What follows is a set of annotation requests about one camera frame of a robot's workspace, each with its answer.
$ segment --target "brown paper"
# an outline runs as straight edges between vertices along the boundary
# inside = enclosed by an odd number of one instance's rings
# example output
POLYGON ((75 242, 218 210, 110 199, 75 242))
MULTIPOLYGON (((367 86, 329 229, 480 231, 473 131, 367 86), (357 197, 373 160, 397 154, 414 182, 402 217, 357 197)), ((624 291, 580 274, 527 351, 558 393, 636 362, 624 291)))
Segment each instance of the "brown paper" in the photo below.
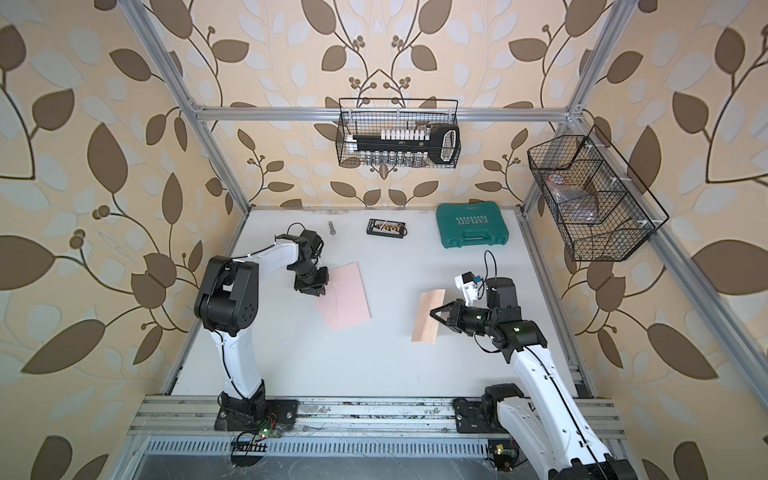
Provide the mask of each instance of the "brown paper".
POLYGON ((422 301, 419 304, 419 312, 416 314, 416 324, 413 326, 412 342, 434 343, 437 338, 437 329, 440 323, 429 316, 430 310, 442 306, 445 298, 445 289, 432 290, 422 293, 422 301))

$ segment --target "green tool case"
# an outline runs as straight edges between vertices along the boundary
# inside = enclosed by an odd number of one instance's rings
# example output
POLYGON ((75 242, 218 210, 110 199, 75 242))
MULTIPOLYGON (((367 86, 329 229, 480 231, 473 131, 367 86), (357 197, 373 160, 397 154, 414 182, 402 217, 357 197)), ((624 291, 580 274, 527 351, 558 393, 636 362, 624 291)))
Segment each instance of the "green tool case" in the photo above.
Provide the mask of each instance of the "green tool case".
POLYGON ((502 212, 493 202, 439 205, 437 226, 445 248, 504 245, 509 239, 502 212))

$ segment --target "white table surface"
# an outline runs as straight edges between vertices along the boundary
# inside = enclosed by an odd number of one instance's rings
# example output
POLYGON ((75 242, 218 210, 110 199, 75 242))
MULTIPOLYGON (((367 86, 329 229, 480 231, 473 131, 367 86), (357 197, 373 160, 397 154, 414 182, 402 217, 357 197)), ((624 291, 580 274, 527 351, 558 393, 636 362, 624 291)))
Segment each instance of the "white table surface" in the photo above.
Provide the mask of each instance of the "white table surface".
MULTIPOLYGON (((372 317, 333 331, 316 311, 316 298, 293 290, 293 272, 280 270, 267 277, 259 286, 259 311, 251 326, 254 365, 264 378, 267 395, 476 397, 486 386, 514 382, 501 353, 484 353, 471 337, 443 325, 436 343, 411 342, 421 293, 444 288, 446 303, 459 298, 454 276, 467 271, 484 275, 486 249, 498 261, 498 275, 515 281, 523 318, 538 324, 559 371, 568 372, 515 212, 502 210, 502 216, 509 229, 506 245, 445 249, 434 210, 253 211, 234 254, 260 250, 291 223, 301 222, 325 240, 321 265, 333 269, 359 264, 372 317), (403 239, 368 235, 370 218, 406 222, 408 235, 403 239), (329 233, 329 220, 335 236, 329 233)), ((300 227, 291 232, 298 234, 300 227)), ((488 267, 492 276, 492 263, 488 267)), ((475 305, 485 306, 485 299, 475 305)), ((491 349, 488 337, 478 340, 491 349)), ((214 341, 200 328, 173 394, 218 395, 223 378, 214 341)), ((563 382, 576 396, 571 376, 564 375, 563 382)))

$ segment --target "pink paper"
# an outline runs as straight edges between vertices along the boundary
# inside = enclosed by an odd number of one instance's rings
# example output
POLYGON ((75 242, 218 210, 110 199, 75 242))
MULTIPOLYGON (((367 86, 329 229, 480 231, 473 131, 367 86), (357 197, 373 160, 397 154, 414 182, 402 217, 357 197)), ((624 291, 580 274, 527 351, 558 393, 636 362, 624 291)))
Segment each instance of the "pink paper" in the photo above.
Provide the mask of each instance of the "pink paper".
POLYGON ((330 270, 329 277, 326 294, 318 297, 316 305, 331 330, 347 329, 370 320, 357 262, 330 270))

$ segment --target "ventilation grille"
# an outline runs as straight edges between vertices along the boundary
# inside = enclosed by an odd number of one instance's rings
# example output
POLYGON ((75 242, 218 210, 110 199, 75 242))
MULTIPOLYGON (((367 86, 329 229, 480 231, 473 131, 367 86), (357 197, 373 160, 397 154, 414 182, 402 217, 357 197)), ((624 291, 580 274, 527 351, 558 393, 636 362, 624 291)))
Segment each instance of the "ventilation grille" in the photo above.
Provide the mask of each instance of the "ventilation grille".
MULTIPOLYGON (((152 438, 147 455, 229 455, 235 437, 200 439, 200 437, 163 436, 152 438)), ((486 458, 485 439, 358 439, 291 438, 267 439, 266 455, 292 457, 445 457, 486 458)))

